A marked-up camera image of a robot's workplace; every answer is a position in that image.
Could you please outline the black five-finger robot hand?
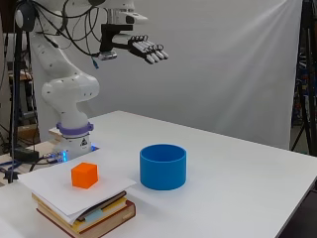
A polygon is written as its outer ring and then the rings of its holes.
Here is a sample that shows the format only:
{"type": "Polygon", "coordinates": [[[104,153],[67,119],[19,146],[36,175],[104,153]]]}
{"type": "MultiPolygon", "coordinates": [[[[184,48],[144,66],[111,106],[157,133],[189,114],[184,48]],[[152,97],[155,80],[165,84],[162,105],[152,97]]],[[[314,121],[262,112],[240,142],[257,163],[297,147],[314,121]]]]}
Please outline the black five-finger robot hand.
{"type": "Polygon", "coordinates": [[[101,60],[113,60],[117,57],[115,49],[120,49],[145,60],[149,64],[168,59],[163,45],[150,42],[147,35],[130,36],[126,44],[113,41],[114,37],[119,36],[122,31],[130,32],[132,30],[132,25],[102,24],[98,57],[101,60]]]}

